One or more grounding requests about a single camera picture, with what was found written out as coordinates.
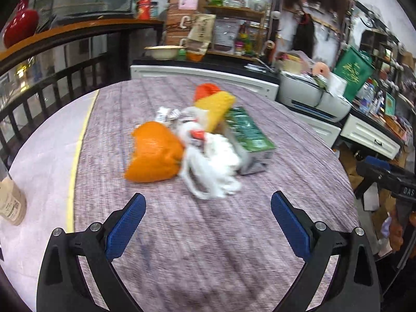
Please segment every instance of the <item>bowl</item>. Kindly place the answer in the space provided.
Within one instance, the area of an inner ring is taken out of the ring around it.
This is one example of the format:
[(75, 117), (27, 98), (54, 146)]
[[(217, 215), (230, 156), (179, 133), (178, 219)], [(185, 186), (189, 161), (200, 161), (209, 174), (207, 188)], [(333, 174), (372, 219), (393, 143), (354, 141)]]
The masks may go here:
[(159, 45), (156, 47), (146, 47), (145, 49), (155, 60), (173, 60), (178, 56), (179, 50), (182, 48), (183, 47), (179, 45)]

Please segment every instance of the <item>railing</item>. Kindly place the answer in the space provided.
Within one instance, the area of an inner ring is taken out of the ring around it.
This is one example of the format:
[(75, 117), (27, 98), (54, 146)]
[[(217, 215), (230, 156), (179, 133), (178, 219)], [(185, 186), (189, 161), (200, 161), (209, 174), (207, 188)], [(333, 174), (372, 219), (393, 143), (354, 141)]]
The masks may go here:
[[(111, 71), (109, 69), (108, 63), (110, 57), (111, 56), (108, 54), (103, 54), (93, 59), (81, 62), (72, 67), (61, 70), (37, 82), (36, 84), (28, 88), (25, 92), (18, 95), (12, 101), (6, 104), (6, 106), (0, 111), (0, 121), (7, 120), (7, 118), (9, 119), (8, 122), (12, 126), (14, 136), (9, 141), (6, 141), (3, 132), (0, 130), (0, 143), (3, 146), (3, 148), (0, 150), (0, 156), (1, 159), (5, 162), (5, 165), (11, 165), (11, 162), (13, 158), (16, 156), (20, 147), (49, 116), (61, 109), (66, 104), (77, 99), (78, 97), (96, 89), (102, 88), (116, 81), (116, 79), (114, 79), (114, 77), (111, 76)], [(98, 64), (100, 65), (101, 72), (100, 84), (97, 83)], [(88, 67), (91, 67), (92, 69), (91, 85), (88, 85), (85, 74), (85, 70)], [(72, 74), (74, 74), (75, 72), (80, 72), (81, 85), (80, 87), (74, 89), (72, 85)], [(65, 78), (68, 86), (68, 93), (66, 95), (61, 96), (58, 88), (58, 81)], [(43, 90), (49, 86), (52, 86), (53, 88), (55, 101), (53, 104), (47, 107)], [(32, 114), (28, 104), (28, 100), (34, 95), (38, 97), (41, 107), (41, 113), (36, 115)], [(24, 114), (27, 119), (27, 124), (22, 128), (18, 127), (15, 115), (13, 113), (20, 105), (23, 105)]]
[[(3, 146), (0, 150), (0, 158), (5, 162), (7, 167), (16, 156), (18, 150), (30, 135), (45, 121), (48, 116), (59, 110), (64, 105), (73, 101), (77, 97), (84, 95), (90, 91), (101, 88), (103, 86), (129, 79), (130, 73), (128, 69), (128, 47), (129, 34), (136, 29), (154, 29), (156, 31), (156, 43), (161, 40), (163, 23), (155, 20), (135, 20), (131, 18), (117, 19), (97, 19), (83, 21), (74, 24), (53, 28), (45, 32), (35, 34), (15, 45), (11, 46), (5, 52), (0, 53), (0, 76), (7, 71), (20, 64), (24, 60), (34, 55), (45, 52), (48, 49), (63, 45), (75, 40), (89, 38), (96, 35), (120, 33), (118, 52), (101, 55), (99, 57), (81, 62), (64, 70), (61, 70), (52, 76), (49, 76), (18, 95), (15, 99), (6, 103), (6, 106), (0, 111), (0, 123), (3, 121), (10, 124), (14, 135), (7, 140), (0, 129), (0, 143)], [(112, 64), (107, 64), (109, 57), (113, 58)], [(96, 65), (103, 65), (101, 72), (103, 73), (102, 83), (97, 84)], [(92, 67), (92, 85), (87, 85), (85, 69)], [(81, 88), (75, 90), (72, 87), (72, 74), (80, 72)], [(67, 79), (68, 94), (60, 95), (58, 81), (62, 78)], [(55, 102), (49, 107), (46, 106), (43, 90), (52, 86)], [(33, 115), (30, 111), (28, 99), (37, 95), (41, 113)], [(27, 124), (19, 128), (13, 112), (20, 105), (23, 106)]]

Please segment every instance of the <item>white cabinet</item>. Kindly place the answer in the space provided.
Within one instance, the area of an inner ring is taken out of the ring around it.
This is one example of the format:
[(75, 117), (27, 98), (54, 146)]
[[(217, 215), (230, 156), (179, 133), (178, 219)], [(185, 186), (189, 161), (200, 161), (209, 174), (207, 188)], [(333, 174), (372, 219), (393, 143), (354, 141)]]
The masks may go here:
[(312, 129), (322, 138), (325, 144), (331, 148), (335, 143), (336, 138), (340, 134), (341, 128), (319, 121), (304, 114), (292, 111), (292, 114), (298, 117), (301, 121), (308, 123)]
[(393, 159), (400, 150), (399, 144), (353, 115), (349, 115), (341, 136), (362, 144), (390, 159)]
[(196, 69), (187, 67), (174, 66), (153, 66), (153, 65), (137, 65), (130, 66), (132, 79), (137, 79), (144, 76), (160, 77), (168, 75), (182, 75), (182, 76), (197, 76), (197, 77), (212, 77), (215, 79), (222, 79), (225, 82), (232, 83), (236, 86), (248, 89), (255, 93), (265, 96), (269, 100), (276, 99), (279, 86), (274, 83), (265, 82), (250, 77), (239, 76), (235, 74), (222, 73), (214, 70)]

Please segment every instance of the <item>printer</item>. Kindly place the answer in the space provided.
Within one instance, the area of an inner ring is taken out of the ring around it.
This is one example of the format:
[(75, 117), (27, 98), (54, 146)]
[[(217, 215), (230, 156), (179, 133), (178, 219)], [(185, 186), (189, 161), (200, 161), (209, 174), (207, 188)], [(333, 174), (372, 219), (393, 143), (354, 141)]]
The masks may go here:
[(280, 75), (277, 101), (334, 123), (348, 115), (352, 106), (344, 97), (320, 89), (312, 77), (286, 71)]

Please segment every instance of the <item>green packaging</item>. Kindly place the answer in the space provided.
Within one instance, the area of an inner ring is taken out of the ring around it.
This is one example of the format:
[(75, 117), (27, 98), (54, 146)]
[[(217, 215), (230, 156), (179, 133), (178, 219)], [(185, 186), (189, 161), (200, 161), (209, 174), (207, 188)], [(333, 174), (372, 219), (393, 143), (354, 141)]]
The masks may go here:
[(336, 64), (333, 73), (347, 81), (344, 97), (352, 102), (373, 71), (374, 67), (368, 62), (367, 57), (363, 58), (354, 47), (350, 47)]
[(275, 145), (243, 107), (232, 108), (225, 114), (221, 131), (242, 160), (240, 174), (247, 175), (267, 169)]

